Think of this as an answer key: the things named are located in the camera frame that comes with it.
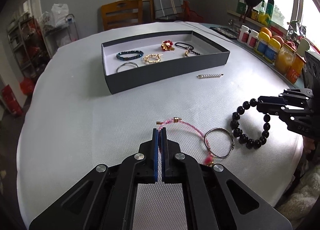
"orange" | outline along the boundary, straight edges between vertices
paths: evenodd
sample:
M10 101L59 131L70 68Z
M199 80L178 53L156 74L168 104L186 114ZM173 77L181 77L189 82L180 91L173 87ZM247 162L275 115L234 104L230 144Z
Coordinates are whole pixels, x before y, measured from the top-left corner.
M268 28L262 27L260 31L263 31L264 33L268 34L270 38L272 37L272 33Z

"green bottle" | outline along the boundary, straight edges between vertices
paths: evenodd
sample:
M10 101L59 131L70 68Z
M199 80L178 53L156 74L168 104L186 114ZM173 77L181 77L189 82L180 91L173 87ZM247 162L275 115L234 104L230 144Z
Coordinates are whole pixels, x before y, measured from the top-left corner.
M268 23L268 25L270 25L270 23L271 23L271 18L272 18L274 6L275 6L275 1L268 0L267 9L266 9L266 19L265 19L266 22Z

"tray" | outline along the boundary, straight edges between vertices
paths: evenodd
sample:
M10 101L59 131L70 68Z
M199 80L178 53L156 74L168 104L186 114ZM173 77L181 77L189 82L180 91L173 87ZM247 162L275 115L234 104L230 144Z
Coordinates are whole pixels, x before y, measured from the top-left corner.
M161 43L164 40L171 40L173 43L184 42L191 44L194 47L194 51L201 55L192 55L190 53L189 57L185 57L186 50L175 45L173 45L174 51L163 51ZM141 50L144 56L158 53L163 55L161 56L161 62L153 64L146 64L143 61L143 57L130 60L130 62L136 63L139 67L134 68L133 65L123 66L116 73L116 69L126 62L117 59L116 54L129 50ZM162 79L225 65L229 54L230 51L221 45L194 31L148 33L102 44L104 75L112 94Z

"plastic bag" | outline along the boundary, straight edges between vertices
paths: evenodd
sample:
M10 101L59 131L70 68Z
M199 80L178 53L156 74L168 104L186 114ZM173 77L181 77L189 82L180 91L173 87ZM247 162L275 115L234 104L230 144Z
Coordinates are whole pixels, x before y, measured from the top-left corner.
M13 115L21 116L23 114L22 108L20 107L16 97L14 96L11 87L9 85L6 85L1 90L1 93L9 111Z
M62 47L64 45L70 44L72 41L70 40L69 35L64 36L63 38L61 38L60 40L57 41L57 45L58 47Z
M66 24L66 16L69 14L68 4L54 4L51 8L51 12L55 27Z
M20 89L22 93L26 96L32 95L35 90L35 84L30 78L24 78L20 83Z
M41 27L44 27L45 25L54 27L54 20L53 20L52 13L44 12L39 18L39 23Z

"wooden chair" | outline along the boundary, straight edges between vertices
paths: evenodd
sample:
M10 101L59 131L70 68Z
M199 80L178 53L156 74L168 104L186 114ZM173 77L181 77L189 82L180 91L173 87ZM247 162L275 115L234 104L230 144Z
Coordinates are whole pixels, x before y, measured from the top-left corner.
M122 0L101 6L105 31L142 24L142 0Z

